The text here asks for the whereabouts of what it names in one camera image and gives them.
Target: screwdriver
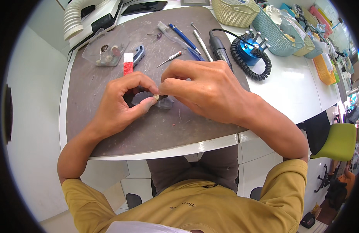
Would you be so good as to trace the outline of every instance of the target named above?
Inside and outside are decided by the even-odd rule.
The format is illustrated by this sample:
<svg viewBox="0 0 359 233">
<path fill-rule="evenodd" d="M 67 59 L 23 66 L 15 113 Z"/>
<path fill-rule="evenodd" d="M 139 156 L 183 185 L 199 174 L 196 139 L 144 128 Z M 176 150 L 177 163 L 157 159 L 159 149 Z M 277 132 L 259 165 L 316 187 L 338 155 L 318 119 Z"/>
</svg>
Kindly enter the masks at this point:
<svg viewBox="0 0 359 233">
<path fill-rule="evenodd" d="M 163 63 L 161 63 L 160 65 L 158 65 L 157 68 L 158 68 L 159 66 L 161 66 L 162 64 L 164 64 L 164 63 L 166 63 L 166 62 L 168 62 L 168 61 L 171 61 L 171 60 L 173 60 L 174 58 L 176 58 L 176 57 L 178 57 L 178 56 L 180 56 L 180 55 L 182 55 L 182 51 L 178 51 L 176 54 L 171 55 L 168 60 L 166 60 L 165 62 L 163 62 Z"/>
</svg>

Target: coiled cord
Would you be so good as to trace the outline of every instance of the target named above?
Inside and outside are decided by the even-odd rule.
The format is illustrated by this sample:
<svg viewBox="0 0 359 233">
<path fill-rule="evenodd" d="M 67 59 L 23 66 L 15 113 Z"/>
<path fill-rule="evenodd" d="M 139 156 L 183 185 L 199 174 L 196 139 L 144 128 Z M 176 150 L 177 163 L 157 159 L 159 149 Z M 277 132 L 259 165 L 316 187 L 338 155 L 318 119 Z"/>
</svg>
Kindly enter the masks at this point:
<svg viewBox="0 0 359 233">
<path fill-rule="evenodd" d="M 252 79 L 256 81 L 262 81 L 267 78 L 268 75 L 270 75 L 271 72 L 271 61 L 269 57 L 266 55 L 265 52 L 261 51 L 260 49 L 255 50 L 255 55 L 258 58 L 261 58 L 265 62 L 265 71 L 262 72 L 262 74 L 256 74 L 255 72 L 251 71 L 251 69 L 248 67 L 248 65 L 242 60 L 242 57 L 238 53 L 238 44 L 240 43 L 240 39 L 236 38 L 230 46 L 231 55 L 234 58 L 235 62 L 242 68 L 244 73 L 251 77 Z"/>
</svg>

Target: white flexible hose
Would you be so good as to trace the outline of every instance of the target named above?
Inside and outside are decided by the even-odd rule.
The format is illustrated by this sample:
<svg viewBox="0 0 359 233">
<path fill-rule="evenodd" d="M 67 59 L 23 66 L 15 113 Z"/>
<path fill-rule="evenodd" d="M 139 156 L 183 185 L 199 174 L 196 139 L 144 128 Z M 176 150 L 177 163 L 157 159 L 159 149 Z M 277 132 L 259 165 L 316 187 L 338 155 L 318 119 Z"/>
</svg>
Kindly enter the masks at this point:
<svg viewBox="0 0 359 233">
<path fill-rule="evenodd" d="M 81 10 L 87 6 L 96 7 L 104 0 L 72 0 L 64 11 L 64 40 L 69 40 L 84 30 L 81 24 Z"/>
</svg>

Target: desk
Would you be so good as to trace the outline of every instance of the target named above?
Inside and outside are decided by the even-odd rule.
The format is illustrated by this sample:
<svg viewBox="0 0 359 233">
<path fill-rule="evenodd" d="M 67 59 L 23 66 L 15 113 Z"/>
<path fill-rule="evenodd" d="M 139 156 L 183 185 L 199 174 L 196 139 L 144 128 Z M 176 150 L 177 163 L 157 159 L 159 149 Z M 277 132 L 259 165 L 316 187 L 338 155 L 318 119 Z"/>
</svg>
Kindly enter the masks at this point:
<svg viewBox="0 0 359 233">
<path fill-rule="evenodd" d="M 168 0 L 168 4 L 164 10 L 181 7 L 180 2 L 176 0 Z M 121 24 L 145 13 L 120 16 L 117 24 Z M 245 28 L 237 28 L 227 25 L 222 25 L 223 29 L 229 30 L 237 35 L 242 35 Z M 339 90 L 337 85 L 327 86 L 318 77 L 312 59 L 305 57 L 289 56 L 279 57 L 270 51 L 265 50 L 272 63 L 272 70 L 270 76 L 264 82 L 253 81 L 248 79 L 248 84 L 251 92 L 260 95 L 273 107 L 285 114 L 295 124 L 298 124 L 306 119 L 309 119 L 327 108 L 331 107 L 340 100 Z M 66 106 L 68 97 L 68 86 L 70 83 L 70 71 L 73 61 L 75 59 L 76 51 L 73 53 L 70 63 L 68 65 L 65 80 L 61 95 L 61 104 L 59 111 L 59 137 L 61 142 L 61 149 L 67 143 L 66 136 Z M 260 60 L 252 70 L 256 73 L 262 73 L 265 69 L 265 63 Z M 193 143 L 190 145 L 183 145 L 175 148 L 168 148 L 166 150 L 151 151 L 133 155 L 123 156 L 101 156 L 92 157 L 93 160 L 141 160 L 150 158 L 163 158 L 171 156 L 181 156 L 187 154 L 194 154 L 214 150 L 218 148 L 236 145 L 243 141 L 248 141 L 258 138 L 251 131 L 243 133 L 228 135 L 204 142 Z"/>
</svg>

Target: red and white packet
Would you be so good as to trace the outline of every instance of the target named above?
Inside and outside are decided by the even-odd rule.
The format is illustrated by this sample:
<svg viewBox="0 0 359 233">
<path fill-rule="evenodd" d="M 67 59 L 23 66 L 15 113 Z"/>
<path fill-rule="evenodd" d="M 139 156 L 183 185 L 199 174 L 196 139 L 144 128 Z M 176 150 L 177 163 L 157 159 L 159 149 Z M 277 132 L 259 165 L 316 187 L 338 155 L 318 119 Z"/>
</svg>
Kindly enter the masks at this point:
<svg viewBox="0 0 359 233">
<path fill-rule="evenodd" d="M 134 53 L 124 53 L 124 75 L 133 72 Z"/>
</svg>

